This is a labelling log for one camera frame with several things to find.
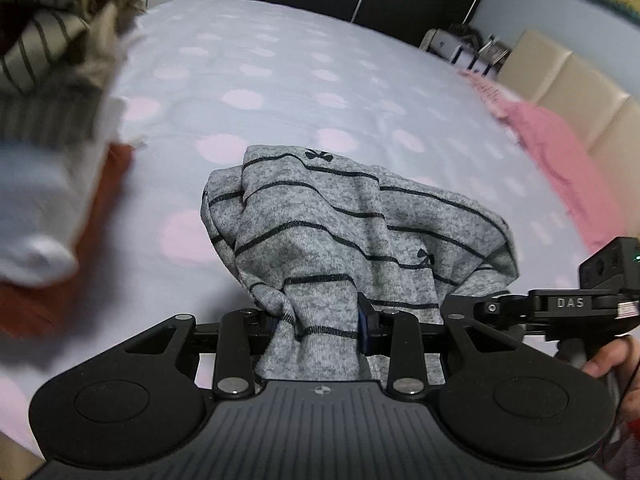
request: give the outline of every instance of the pink blanket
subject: pink blanket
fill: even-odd
[[[620,205],[571,127],[551,110],[527,101],[510,102],[487,79],[462,72],[491,113],[508,124],[556,190],[587,248],[595,252],[625,236]]]

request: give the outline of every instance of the human hand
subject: human hand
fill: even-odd
[[[603,346],[582,367],[583,372],[596,379],[614,369],[621,395],[629,381],[632,381],[620,404],[620,417],[624,422],[632,422],[640,418],[640,373],[633,377],[638,362],[640,362],[640,341],[627,335]]]

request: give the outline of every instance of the leather headboard panel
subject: leather headboard panel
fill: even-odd
[[[629,236],[640,235],[640,104],[625,102],[590,150],[615,193]]]
[[[562,116],[589,149],[628,98],[611,79],[572,54],[538,104]]]
[[[572,51],[536,30],[526,30],[498,72],[497,81],[537,103]]]

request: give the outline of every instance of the polka dot bedsheet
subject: polka dot bedsheet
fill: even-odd
[[[124,140],[143,143],[76,319],[53,338],[0,340],[0,431],[18,443],[37,450],[28,402],[52,376],[173,314],[209,322],[250,304],[199,216],[209,173],[250,144],[339,153],[466,194],[513,230],[511,290],[577,285],[587,253],[564,206],[445,62],[262,2],[175,0],[140,26],[113,92],[128,104]],[[203,359],[196,380],[210,377]]]

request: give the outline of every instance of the black handheld device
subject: black handheld device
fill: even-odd
[[[640,323],[639,260],[638,241],[617,238],[580,267],[589,288],[448,296],[444,325],[359,294],[358,350],[390,358],[384,387],[258,381],[277,318],[178,314],[37,391],[30,423],[47,462],[32,478],[609,479],[592,459],[616,401],[510,330],[597,351]],[[216,354],[211,389],[193,382],[203,352]],[[425,353],[440,354],[445,384],[429,384]]]

